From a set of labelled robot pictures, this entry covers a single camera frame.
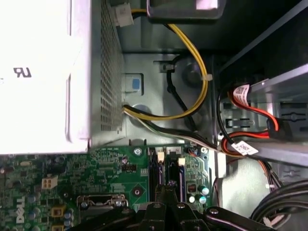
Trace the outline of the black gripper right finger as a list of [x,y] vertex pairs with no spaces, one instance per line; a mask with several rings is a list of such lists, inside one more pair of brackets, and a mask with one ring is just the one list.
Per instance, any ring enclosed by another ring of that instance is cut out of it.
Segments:
[[176,231],[273,231],[269,225],[263,225],[249,218],[212,206],[203,213],[193,210],[188,204],[178,201],[178,184],[170,180],[167,183],[171,198],[167,200],[173,215]]

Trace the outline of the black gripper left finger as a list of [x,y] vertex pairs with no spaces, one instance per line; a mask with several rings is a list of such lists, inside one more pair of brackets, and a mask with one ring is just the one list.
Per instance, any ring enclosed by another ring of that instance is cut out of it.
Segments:
[[155,200],[137,212],[129,207],[114,208],[70,228],[71,231],[163,231],[172,186],[157,185]]

